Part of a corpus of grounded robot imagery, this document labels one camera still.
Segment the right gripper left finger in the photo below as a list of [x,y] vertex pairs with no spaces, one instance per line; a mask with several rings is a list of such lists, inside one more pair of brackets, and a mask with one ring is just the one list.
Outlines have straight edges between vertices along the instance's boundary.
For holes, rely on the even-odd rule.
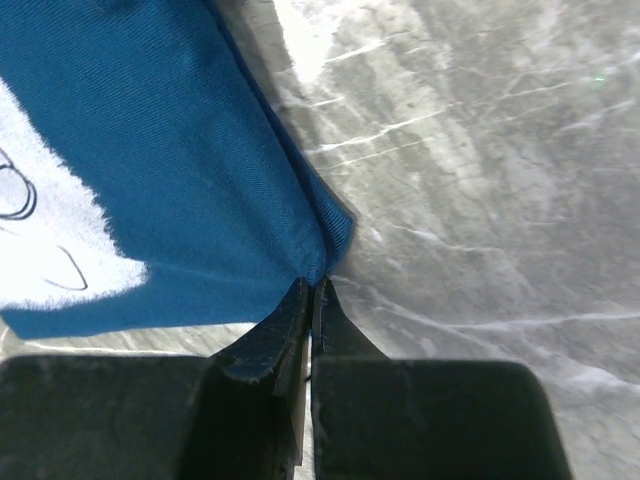
[[199,356],[1,365],[5,479],[290,479],[302,459],[309,288]]

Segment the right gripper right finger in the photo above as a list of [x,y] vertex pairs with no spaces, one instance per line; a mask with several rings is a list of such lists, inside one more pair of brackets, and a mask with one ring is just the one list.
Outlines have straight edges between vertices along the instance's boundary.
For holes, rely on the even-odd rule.
[[345,315],[329,279],[312,316],[320,479],[568,479],[538,378],[511,361],[392,359]]

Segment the blue t shirt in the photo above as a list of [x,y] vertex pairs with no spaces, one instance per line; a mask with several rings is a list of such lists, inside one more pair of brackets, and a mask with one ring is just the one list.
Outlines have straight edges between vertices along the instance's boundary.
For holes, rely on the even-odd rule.
[[23,339],[270,314],[353,221],[212,1],[1,5],[1,315]]

